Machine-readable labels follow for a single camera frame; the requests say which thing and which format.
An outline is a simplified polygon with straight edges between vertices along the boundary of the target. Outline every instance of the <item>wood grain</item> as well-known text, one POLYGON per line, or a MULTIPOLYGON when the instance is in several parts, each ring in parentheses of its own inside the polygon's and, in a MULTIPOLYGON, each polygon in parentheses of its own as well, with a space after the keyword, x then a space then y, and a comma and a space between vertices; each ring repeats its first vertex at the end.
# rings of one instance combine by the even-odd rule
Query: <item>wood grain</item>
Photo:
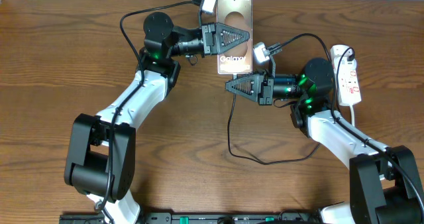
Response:
MULTIPOLYGON (((63 180, 70 130, 80 113, 96 114, 128 86, 136 60, 119 30, 129 11, 181 0, 3 0, 0 5, 0 223, 57 223, 93 204, 63 180)), ((166 12, 197 26, 197 8, 166 12)), ((375 139, 409 147, 424 177, 424 2, 254 0, 254 42, 318 34, 327 46, 355 47, 362 102, 356 124, 375 139)), ((125 27, 142 46, 142 22, 125 27)), ((304 38, 276 56, 295 74, 316 56, 304 38)), ((216 58, 191 67, 179 58, 177 86, 137 133, 134 198, 175 212, 277 212, 349 199, 348 170, 326 148, 310 160, 260 166, 227 151, 232 95, 216 58)), ((233 144, 265 159, 299 158, 315 145, 293 128, 289 109, 239 98, 233 144)))

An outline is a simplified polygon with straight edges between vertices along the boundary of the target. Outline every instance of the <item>wire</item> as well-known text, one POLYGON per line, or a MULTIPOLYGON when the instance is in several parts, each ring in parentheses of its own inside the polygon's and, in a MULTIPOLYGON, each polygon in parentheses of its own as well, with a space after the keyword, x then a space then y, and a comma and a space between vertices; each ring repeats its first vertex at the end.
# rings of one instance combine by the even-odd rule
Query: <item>wire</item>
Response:
POLYGON ((303 220, 303 217, 300 215, 300 213, 299 213, 297 210, 294 210, 294 209, 286 209, 286 210, 282 211, 282 212, 278 215, 278 219, 279 219, 279 220, 282 220, 282 219, 283 219, 283 214, 285 214, 285 213, 286 213, 286 212, 288 212, 288 211, 294 211, 294 212, 296 212, 296 213, 299 215, 300 219, 301 219, 302 221, 304 221, 304 220, 303 220))
MULTIPOLYGON (((354 54, 354 50, 353 48, 347 48, 345 50, 345 52, 343 52, 343 55, 341 56, 341 58, 349 51, 352 50, 353 54, 354 54)), ((339 86, 339 68, 340 68, 340 63, 341 63, 341 59, 339 60, 339 65, 337 65, 337 78, 335 79, 335 83, 333 82, 333 100, 331 102, 331 116, 333 116, 333 119, 344 129, 346 130, 348 133, 350 133, 351 135, 353 135, 355 138, 357 138, 360 142, 363 142, 365 145, 368 145, 370 148, 372 148, 373 150, 377 151, 378 154, 380 154, 383 158, 385 158, 390 164, 392 164, 392 166, 405 178, 406 182, 411 186, 413 192, 415 193, 415 195, 417 196, 417 200, 418 200, 418 204, 421 210, 421 222, 424 221, 424 204, 423 204, 423 198, 419 195, 418 189, 417 187, 413 184, 411 178, 409 177, 409 175, 407 175, 407 173, 405 172, 405 170, 399 166, 399 164, 397 164, 390 156, 388 156, 383 150, 379 149, 377 146, 375 146, 374 144, 372 144, 370 142, 369 139, 364 139, 362 138, 360 135, 356 134, 354 131, 352 131, 350 128, 348 128, 345 124, 343 124, 340 121, 340 117, 336 117, 335 113, 334 113, 334 106, 335 106, 335 101, 336 101, 336 87, 339 86)))
POLYGON ((201 5, 200 5, 199 12, 197 13, 197 17, 199 19, 199 27, 201 28, 201 5))
POLYGON ((142 85, 144 83, 144 68, 142 66, 141 58, 140 58, 140 55, 138 55, 136 48, 134 47, 133 43, 131 42, 130 38, 128 37, 128 35, 126 34, 126 32, 124 30, 124 26, 123 26, 124 19, 129 17, 129 16, 132 16, 132 15, 137 15, 137 14, 151 12, 151 11, 157 11, 157 10, 160 10, 160 9, 167 9, 167 8, 175 7, 175 6, 178 6, 178 5, 186 5, 186 4, 190 4, 190 3, 193 3, 193 1, 183 1, 183 2, 179 2, 179 3, 174 3, 172 5, 166 5, 166 6, 162 6, 162 7, 144 9, 144 10, 141 10, 141 11, 135 11, 135 12, 127 13, 126 15, 124 15, 121 18, 121 21, 119 22, 119 27, 121 28, 121 32, 124 35, 125 39, 127 40, 128 44, 130 45, 131 50, 134 52, 134 55, 137 58, 138 67, 140 68, 140 71, 141 71, 141 80, 138 83, 138 85, 134 88, 134 90, 132 92, 130 92, 130 94, 115 109, 115 113, 113 114, 111 125, 109 126, 109 156, 107 157, 107 162, 109 164, 109 168, 108 168, 108 173, 107 173, 107 186, 106 186, 105 197, 103 198, 103 200, 101 200, 101 203, 96 203, 95 206, 94 206, 94 210, 98 213, 101 212, 105 208, 109 194, 111 193, 111 189, 112 189, 112 182, 113 182, 113 176, 112 176, 112 171, 113 171, 113 168, 112 168, 113 167, 113 142, 115 140, 115 122, 117 120, 119 113, 121 112, 122 108, 124 107, 125 103, 142 87, 142 85))
POLYGON ((328 51, 327 47, 325 46, 325 43, 323 42, 323 40, 320 39, 317 35, 311 34, 311 33, 308 33, 308 32, 295 36, 294 38, 292 38, 292 39, 284 42, 283 44, 277 46, 277 48, 275 48, 275 50, 280 49, 280 48, 284 47, 285 45, 287 45, 287 44, 289 44, 289 43, 291 43, 291 42, 295 41, 296 39, 301 38, 303 36, 312 36, 312 37, 316 38, 321 43, 321 45, 323 46, 324 52, 325 52, 325 55, 327 55, 328 61, 331 62, 331 56, 330 56, 329 51, 328 51))
POLYGON ((349 105, 350 108, 350 123, 352 123, 352 126, 355 127, 355 112, 353 110, 353 105, 349 105))
POLYGON ((264 161, 262 161, 262 160, 260 160, 259 158, 256 158, 256 157, 250 158, 250 157, 246 157, 246 156, 233 154, 233 152, 231 151, 231 142, 230 142, 230 124, 231 124, 231 120, 233 119, 233 113, 234 113, 235 105, 236 105, 236 94, 234 94, 234 97, 233 97, 233 106, 231 107, 230 117, 228 118, 228 125, 227 125, 228 151, 230 152, 230 154, 232 156, 234 156, 236 158, 243 158, 243 159, 251 160, 251 161, 257 162, 258 164, 261 164, 261 165, 284 164, 284 163, 288 163, 288 162, 300 162, 300 161, 307 160, 308 158, 311 158, 313 156, 313 154, 315 154, 315 152, 317 152, 318 148, 321 146, 321 144, 317 144, 317 146, 312 150, 312 152, 310 154, 308 154, 307 156, 303 157, 303 158, 292 159, 292 160, 280 160, 280 161, 273 161, 273 162, 264 162, 264 161))
POLYGON ((115 220, 113 220, 111 214, 106 209, 101 212, 104 214, 105 217, 109 219, 109 224, 115 224, 115 220))
POLYGON ((283 108, 283 107, 286 107, 286 106, 289 106, 289 105, 294 105, 294 104, 296 104, 296 103, 297 103, 297 101, 290 101, 290 102, 285 103, 284 105, 280 105, 280 106, 278 106, 278 105, 276 105, 276 101, 280 101, 280 99, 275 99, 275 100, 272 102, 272 105, 274 105, 274 107, 277 107, 277 108, 283 108))

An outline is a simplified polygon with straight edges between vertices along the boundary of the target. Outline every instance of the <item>robotic arm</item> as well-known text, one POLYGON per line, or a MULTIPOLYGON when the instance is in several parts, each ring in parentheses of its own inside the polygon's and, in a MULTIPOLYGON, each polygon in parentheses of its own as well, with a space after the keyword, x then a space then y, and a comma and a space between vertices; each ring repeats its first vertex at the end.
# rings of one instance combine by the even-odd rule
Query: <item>robotic arm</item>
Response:
POLYGON ((228 81, 226 90, 259 105, 271 105, 273 99, 297 99, 290 106, 294 127, 326 146, 349 169, 350 203, 321 209, 321 220, 346 224, 420 223, 417 195, 423 196, 423 188, 412 152, 404 146, 390 148, 374 141, 345 121, 338 111, 332 113, 328 94, 335 86, 329 61, 314 58, 298 75, 275 74, 273 55, 281 47, 255 45, 256 59, 269 60, 269 68, 228 81), (411 182, 394 165, 403 169, 411 182), (383 190, 383 179, 395 180, 394 187, 383 190))
MULTIPOLYGON (((200 14, 213 12, 216 0, 193 0, 193 3, 201 7, 201 23, 200 14)), ((189 59, 196 54, 201 57, 221 54, 250 38, 248 32, 221 23, 201 24, 192 29, 174 26, 171 18, 161 12, 147 16, 144 31, 145 47, 139 54, 143 70, 138 67, 130 86, 110 106, 96 116, 79 115, 72 127, 65 183, 97 205, 106 193, 108 167, 112 165, 112 188, 103 210, 108 223, 136 223, 140 214, 140 206, 129 191, 135 167, 135 135, 152 108, 177 82, 180 64, 171 57, 186 55, 189 59), (144 83, 139 87, 142 73, 144 83), (111 132, 115 134, 111 147, 113 159, 91 150, 91 146, 109 146, 111 132)))

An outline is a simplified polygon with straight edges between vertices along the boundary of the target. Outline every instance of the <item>white cable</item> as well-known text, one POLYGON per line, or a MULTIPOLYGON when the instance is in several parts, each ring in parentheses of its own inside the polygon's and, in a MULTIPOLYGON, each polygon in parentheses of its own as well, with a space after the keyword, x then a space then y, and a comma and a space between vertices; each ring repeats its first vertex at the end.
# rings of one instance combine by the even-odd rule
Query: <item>white cable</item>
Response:
POLYGON ((355 112, 353 111, 353 105, 352 104, 350 104, 349 105, 349 108, 350 108, 350 119, 352 120, 352 126, 353 127, 355 127, 355 112))

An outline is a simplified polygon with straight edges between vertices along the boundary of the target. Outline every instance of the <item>power outlet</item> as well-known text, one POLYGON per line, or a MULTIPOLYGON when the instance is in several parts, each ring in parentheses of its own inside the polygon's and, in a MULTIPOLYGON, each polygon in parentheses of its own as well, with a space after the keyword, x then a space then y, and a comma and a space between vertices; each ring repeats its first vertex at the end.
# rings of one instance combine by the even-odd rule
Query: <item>power outlet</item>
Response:
POLYGON ((331 48, 331 57, 333 58, 333 68, 337 74, 337 67, 340 63, 339 71, 339 105, 349 106, 355 105, 361 101, 358 76, 356 73, 356 59, 348 61, 348 57, 352 55, 352 50, 349 50, 343 57, 343 52, 349 48, 346 45, 335 45, 331 48))

